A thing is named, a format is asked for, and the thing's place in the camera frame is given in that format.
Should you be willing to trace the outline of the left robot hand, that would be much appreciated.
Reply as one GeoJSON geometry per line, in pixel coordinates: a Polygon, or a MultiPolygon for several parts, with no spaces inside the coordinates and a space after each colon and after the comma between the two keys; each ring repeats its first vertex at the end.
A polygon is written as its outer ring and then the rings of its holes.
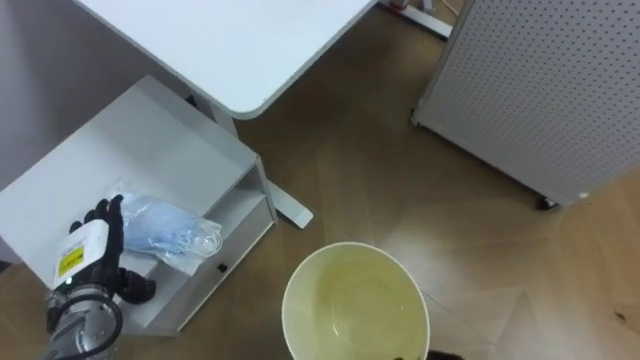
{"type": "Polygon", "coordinates": [[[74,288],[81,285],[101,287],[109,298],[114,295],[123,301],[139,305],[150,301],[156,294],[156,281],[147,279],[132,270],[120,266],[120,258],[124,252],[124,222],[121,213],[122,194],[110,200],[100,200],[94,209],[89,210],[82,221],[74,221],[69,228],[72,234],[92,221],[103,221],[108,225],[108,237],[104,254],[91,261],[86,267],[70,276],[55,288],[56,292],[69,295],[74,288]]]}

